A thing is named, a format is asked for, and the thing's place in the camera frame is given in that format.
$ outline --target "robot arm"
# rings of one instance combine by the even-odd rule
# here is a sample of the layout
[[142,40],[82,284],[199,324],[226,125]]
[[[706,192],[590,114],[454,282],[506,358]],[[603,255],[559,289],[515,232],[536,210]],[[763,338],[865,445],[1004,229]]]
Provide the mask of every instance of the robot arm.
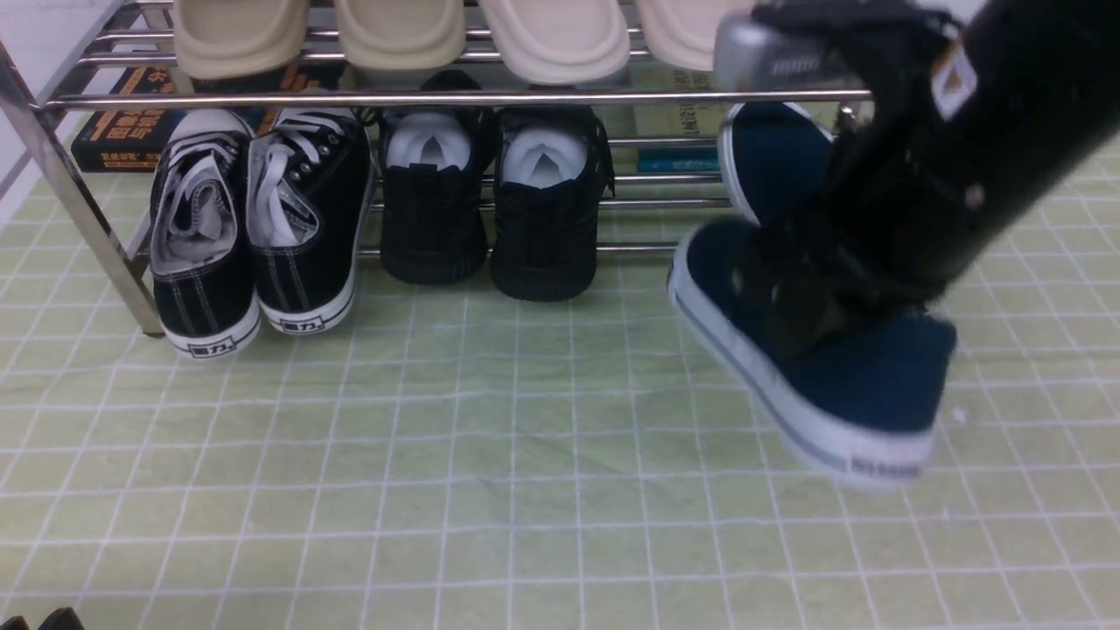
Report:
[[[738,86],[839,59],[876,102],[809,205],[743,248],[743,299],[759,299],[752,278],[780,288],[767,326],[786,356],[939,298],[1120,129],[1118,2],[990,0],[958,28],[906,0],[785,0],[752,20],[776,37]],[[806,43],[819,63],[782,63]]]

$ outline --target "logo on shoe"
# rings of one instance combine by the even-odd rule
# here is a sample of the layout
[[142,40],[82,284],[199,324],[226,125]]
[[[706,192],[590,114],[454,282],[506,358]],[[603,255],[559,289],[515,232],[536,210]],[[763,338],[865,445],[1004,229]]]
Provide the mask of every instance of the logo on shoe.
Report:
[[287,319],[281,319],[280,326],[283,328],[283,332],[293,335],[307,335],[327,330],[327,325],[326,323],[323,322],[323,317],[316,317],[314,319],[304,319],[301,322],[289,322]]
[[187,350],[190,351],[190,355],[195,359],[213,359],[237,350],[237,343],[233,341],[233,337],[225,337],[222,341],[206,345],[187,344]]
[[862,457],[852,457],[849,460],[848,467],[853,473],[886,479],[914,479],[922,474],[922,466],[920,464],[892,464],[865,460]]

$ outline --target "book spine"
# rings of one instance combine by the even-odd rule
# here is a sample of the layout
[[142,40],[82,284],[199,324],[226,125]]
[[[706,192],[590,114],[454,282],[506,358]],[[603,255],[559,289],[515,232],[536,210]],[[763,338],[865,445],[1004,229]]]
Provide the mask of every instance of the book spine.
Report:
[[701,159],[638,159],[638,173],[698,173],[719,170],[719,160],[716,158]]

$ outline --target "floor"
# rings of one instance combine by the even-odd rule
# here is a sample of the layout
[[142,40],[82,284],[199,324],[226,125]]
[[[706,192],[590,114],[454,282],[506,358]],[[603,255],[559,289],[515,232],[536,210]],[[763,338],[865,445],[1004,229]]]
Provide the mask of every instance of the floor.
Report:
[[[137,333],[40,183],[0,232],[0,610],[76,605],[90,630],[1120,629],[1118,182],[1112,146],[946,302],[962,348],[935,461],[896,494],[791,458],[679,325],[663,259],[604,260],[561,306],[371,266],[340,330],[199,365]],[[128,235],[150,178],[91,184]],[[603,231],[669,240],[704,214]]]

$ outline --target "black plaid shoe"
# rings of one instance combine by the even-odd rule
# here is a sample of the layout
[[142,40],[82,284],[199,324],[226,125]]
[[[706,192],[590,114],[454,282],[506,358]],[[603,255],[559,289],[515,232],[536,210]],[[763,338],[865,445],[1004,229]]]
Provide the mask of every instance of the black plaid shoe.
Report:
[[589,106],[510,108],[498,127],[494,286],[516,299],[571,299],[595,279],[599,201],[614,191],[606,130]]
[[[461,71],[449,70],[429,78],[421,90],[479,86]],[[494,160],[493,110],[386,110],[379,122],[385,271],[414,285],[469,278],[486,262],[489,247],[478,202],[483,173]]]

